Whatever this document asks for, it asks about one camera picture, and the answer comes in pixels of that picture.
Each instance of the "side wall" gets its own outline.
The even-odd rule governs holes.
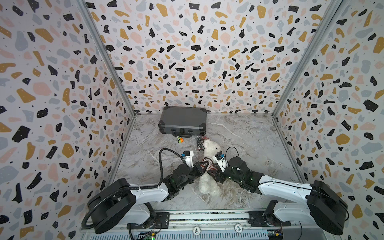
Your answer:
[[[272,112],[331,0],[89,0],[136,112]]]
[[[348,204],[343,239],[384,239],[384,9],[344,1],[278,113],[308,182]]]
[[[74,1],[0,4],[0,239],[78,239],[128,130]]]

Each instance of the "plush toy head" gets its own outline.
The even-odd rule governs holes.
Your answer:
[[[209,139],[205,140],[203,145],[204,157],[212,158],[217,152],[221,151],[221,147],[216,142]]]

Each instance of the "marble floor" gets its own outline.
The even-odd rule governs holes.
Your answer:
[[[155,184],[160,178],[159,150],[167,147],[178,153],[193,150],[194,161],[201,160],[203,151],[197,151],[196,136],[177,143],[170,134],[158,129],[160,115],[137,115],[128,145],[121,160],[116,179],[126,178],[132,184]],[[281,180],[298,182],[288,155],[267,115],[208,115],[206,136],[217,142],[223,153],[235,146],[249,169]],[[236,155],[232,148],[227,158]],[[164,177],[181,163],[174,154],[162,154]],[[226,180],[218,184],[220,196],[213,197],[199,191],[198,180],[187,185],[180,194],[166,202],[151,203],[155,210],[203,210],[203,209],[258,209],[266,208],[276,197],[248,193],[236,183]]]

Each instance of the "robotic arm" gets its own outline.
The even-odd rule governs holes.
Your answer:
[[[171,151],[183,163],[172,174],[163,179],[161,152]],[[171,149],[161,149],[159,163],[161,179],[157,185],[134,185],[126,179],[119,179],[105,188],[88,202],[89,212],[83,219],[84,229],[95,228],[96,233],[103,233],[113,228],[120,221],[135,223],[144,228],[153,225],[156,213],[149,202],[167,201],[177,196],[180,190],[202,176],[209,162],[192,164],[193,151],[185,151],[182,155]],[[347,204],[325,183],[315,181],[314,184],[299,184],[278,180],[263,173],[251,171],[239,157],[226,161],[218,152],[213,159],[220,167],[207,171],[217,182],[226,179],[236,182],[241,188],[258,194],[282,197],[296,204],[271,201],[264,216],[270,225],[280,226],[286,221],[315,222],[325,231],[341,235],[343,233]],[[87,225],[91,217],[93,224]],[[256,222],[249,223],[253,227],[261,227]]]

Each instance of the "teddy bear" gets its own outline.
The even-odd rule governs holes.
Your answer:
[[[221,151],[220,145],[212,140],[205,140],[204,143],[204,159],[203,161],[208,161],[207,170],[217,169],[214,166],[214,160],[212,157]],[[199,190],[202,194],[210,194],[211,196],[220,196],[221,188],[217,185],[216,181],[209,175],[207,172],[199,178]]]

